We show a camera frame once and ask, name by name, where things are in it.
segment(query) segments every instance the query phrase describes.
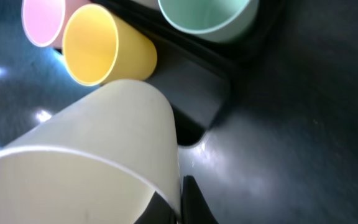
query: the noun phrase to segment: yellow cup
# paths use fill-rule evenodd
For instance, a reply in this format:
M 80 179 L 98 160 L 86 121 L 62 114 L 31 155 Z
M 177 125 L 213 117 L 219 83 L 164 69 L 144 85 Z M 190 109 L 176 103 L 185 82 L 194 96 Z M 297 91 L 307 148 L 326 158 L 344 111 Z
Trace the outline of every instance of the yellow cup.
M 153 42 L 98 4 L 74 12 L 63 36 L 70 75 L 82 85 L 145 80 L 157 64 Z

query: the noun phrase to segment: green cup rim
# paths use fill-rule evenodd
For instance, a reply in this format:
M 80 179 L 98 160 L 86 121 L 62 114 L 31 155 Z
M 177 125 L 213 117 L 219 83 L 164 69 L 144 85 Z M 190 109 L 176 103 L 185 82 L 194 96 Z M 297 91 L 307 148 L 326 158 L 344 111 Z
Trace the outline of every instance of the green cup rim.
M 230 18 L 226 19 L 224 22 L 207 28 L 207 29 L 187 29 L 184 28 L 182 26 L 177 25 L 176 23 L 174 23 L 165 13 L 164 8 L 162 7 L 161 1 L 163 0 L 158 0 L 158 5 L 160 6 L 161 12 L 163 14 L 163 16 L 165 17 L 165 19 L 176 29 L 185 32 L 187 34 L 208 34 L 208 33 L 212 33 L 214 31 L 219 30 L 222 27 L 225 27 L 226 25 L 228 25 L 229 23 L 231 23 L 234 19 L 236 19 L 243 11 L 244 9 L 249 5 L 249 3 L 251 1 L 258 1 L 258 0 L 244 0 L 244 5 L 236 12 L 234 13 Z

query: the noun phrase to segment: glossy black surface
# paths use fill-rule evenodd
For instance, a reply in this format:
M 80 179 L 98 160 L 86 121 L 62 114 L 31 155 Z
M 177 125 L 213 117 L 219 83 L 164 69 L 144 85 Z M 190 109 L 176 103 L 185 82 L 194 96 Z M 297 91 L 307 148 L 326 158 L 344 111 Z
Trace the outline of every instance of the glossy black surface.
M 1 75 L 0 139 L 22 134 L 33 116 L 26 108 L 49 100 L 60 110 L 91 91 L 51 75 L 60 67 L 48 50 L 23 50 L 11 15 L 19 10 L 0 8 L 0 67 L 16 74 Z M 181 175 L 195 177 L 217 221 L 358 223 L 358 1 L 288 1 L 260 58 L 234 83 L 216 125 L 179 149 Z M 51 98 L 56 86 L 68 93 Z

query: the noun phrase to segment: pink cup rim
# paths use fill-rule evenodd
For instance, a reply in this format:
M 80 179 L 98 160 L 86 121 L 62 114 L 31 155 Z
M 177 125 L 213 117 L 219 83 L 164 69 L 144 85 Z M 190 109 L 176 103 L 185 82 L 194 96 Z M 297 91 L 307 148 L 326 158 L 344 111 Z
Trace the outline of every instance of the pink cup rim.
M 24 10 L 24 6 L 25 4 L 28 2 L 28 1 L 35 1 L 35 0 L 23 0 L 22 2 L 22 24 L 23 24 L 23 28 L 24 28 L 24 33 L 26 34 L 27 38 L 30 40 L 31 43 L 33 43 L 35 46 L 38 46 L 38 47 L 46 47 L 46 46 L 49 46 L 51 45 L 55 40 L 56 38 L 59 36 L 59 33 L 60 31 L 62 30 L 62 27 L 63 27 L 63 24 L 64 24 L 64 20 L 65 20 L 65 16 L 66 16 L 66 1 L 65 0 L 59 0 L 59 2 L 62 4 L 62 16 L 60 18 L 60 23 L 59 23 L 59 27 L 58 29 L 56 30 L 55 34 L 53 35 L 53 37 L 45 42 L 45 43 L 39 43 L 39 42 L 36 42 L 31 34 L 28 32 L 27 30 L 27 26 L 26 26 L 26 23 L 25 23 L 25 10 Z

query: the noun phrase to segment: yellow cup rim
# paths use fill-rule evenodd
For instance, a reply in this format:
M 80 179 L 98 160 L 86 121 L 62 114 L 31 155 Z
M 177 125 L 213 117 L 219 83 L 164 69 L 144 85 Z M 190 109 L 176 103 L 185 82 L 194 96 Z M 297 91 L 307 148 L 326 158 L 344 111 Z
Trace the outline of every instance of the yellow cup rim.
M 105 13 L 109 19 L 111 20 L 112 22 L 112 25 L 114 27 L 114 35 L 116 36 L 116 51 L 114 53 L 114 60 L 112 61 L 112 64 L 109 68 L 109 70 L 106 72 L 106 74 L 104 74 L 104 76 L 102 78 L 100 78 L 99 80 L 95 81 L 95 82 L 84 82 L 83 80 L 80 80 L 76 77 L 76 75 L 74 75 L 73 71 L 70 69 L 70 66 L 68 65 L 66 59 L 65 59 L 65 63 L 66 63 L 66 67 L 67 67 L 67 70 L 68 70 L 68 73 L 70 74 L 70 76 L 75 80 L 77 81 L 78 83 L 84 85 L 84 86 L 94 86 L 94 85 L 98 85 L 100 83 L 102 83 L 108 76 L 109 74 L 111 73 L 111 70 L 112 68 L 114 68 L 115 64 L 116 64 L 116 61 L 117 61 L 117 55 L 118 55 L 118 50 L 119 50 L 119 38 L 118 38 L 118 30 L 117 30 L 117 24 L 116 24 L 116 21 L 114 20 L 113 16 L 111 15 L 111 12 L 108 11 L 105 7 L 99 5 L 99 4 L 86 4 L 84 6 L 81 6 L 79 9 L 77 9 L 73 15 L 70 17 L 70 19 L 68 20 L 67 22 L 67 26 L 69 26 L 69 24 L 71 23 L 72 20 L 75 19 L 75 17 L 82 11 L 86 10 L 86 9 L 89 9 L 89 8 L 96 8 L 96 9 L 99 9 L 102 13 Z M 64 51 L 65 51 L 65 42 L 66 42 L 66 39 L 67 39 L 67 28 L 65 29 L 65 32 L 64 32 L 64 35 L 63 35 L 63 48 L 62 48 L 62 52 L 63 52 L 63 56 L 64 56 Z

